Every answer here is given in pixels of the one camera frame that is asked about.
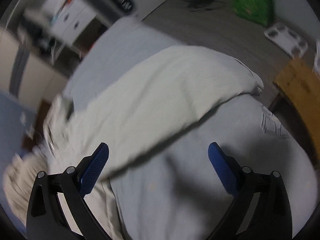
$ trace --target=white cabinet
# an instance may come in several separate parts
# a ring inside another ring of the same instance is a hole
[[[3,32],[4,32],[4,28],[0,27],[0,40]]]
[[[62,92],[66,83],[67,78],[31,54],[23,73],[18,99],[25,106],[36,110],[43,98],[51,102]]]
[[[63,33],[65,43],[72,45],[95,16],[96,13],[90,7],[85,7]]]
[[[0,32],[0,90],[8,93],[13,64],[18,52],[19,42],[6,31]]]
[[[81,0],[74,0],[69,7],[64,8],[64,11],[61,12],[51,28],[51,33],[53,33],[55,36],[63,38],[63,33],[65,30],[85,7],[86,4]]]

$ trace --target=white blanket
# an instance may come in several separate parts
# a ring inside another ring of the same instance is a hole
[[[106,232],[122,239],[108,177],[210,109],[262,89],[261,79],[232,57],[203,47],[170,47],[137,64],[68,122],[63,100],[56,98],[44,124],[55,156],[50,172],[77,166],[107,143],[109,160],[85,200]]]

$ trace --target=wall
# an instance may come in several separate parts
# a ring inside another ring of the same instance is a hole
[[[15,33],[21,16],[23,15],[23,12],[25,8],[27,7],[41,7],[45,0],[18,0],[19,2],[13,7],[12,4],[9,5],[8,9],[9,11],[5,11],[3,17],[0,20],[1,25],[4,25],[10,19],[8,28]]]
[[[314,39],[320,38],[320,22],[306,0],[275,0],[275,13]]]
[[[42,5],[41,10],[46,12],[47,15],[54,16],[65,1],[66,0],[46,0]]]
[[[24,125],[20,121],[22,113],[26,116]],[[20,152],[23,134],[34,123],[34,120],[34,112],[21,106],[10,96],[0,93],[0,202],[14,224],[20,225],[19,230],[23,229],[22,223],[11,213],[2,190],[3,171],[11,163],[14,154]]]

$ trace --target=wooden cabinet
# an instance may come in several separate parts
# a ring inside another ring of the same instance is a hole
[[[320,159],[320,80],[300,58],[295,58],[276,76],[274,84],[297,110]]]
[[[49,112],[51,104],[43,100],[38,108],[38,115],[36,117],[36,122],[34,123],[34,136],[30,138],[28,135],[24,135],[22,139],[21,148],[27,150],[28,152],[32,151],[32,148],[42,140],[43,138],[43,123]]]
[[[67,81],[66,77],[31,54],[23,73],[18,99],[25,106],[36,110],[43,98],[51,102],[61,93]]]
[[[8,93],[19,42],[9,32],[0,30],[0,33],[0,90]]]

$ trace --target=bed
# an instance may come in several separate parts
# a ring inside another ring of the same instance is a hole
[[[63,96],[72,98],[75,112],[86,111],[136,64],[175,45],[183,44],[123,17],[96,42]],[[278,119],[243,94],[112,175],[123,239],[207,238],[233,199],[208,159],[208,146],[214,141],[241,166],[257,173],[281,173],[291,205],[292,234],[300,231],[317,204],[315,171]],[[94,215],[101,210],[99,205],[89,207]]]

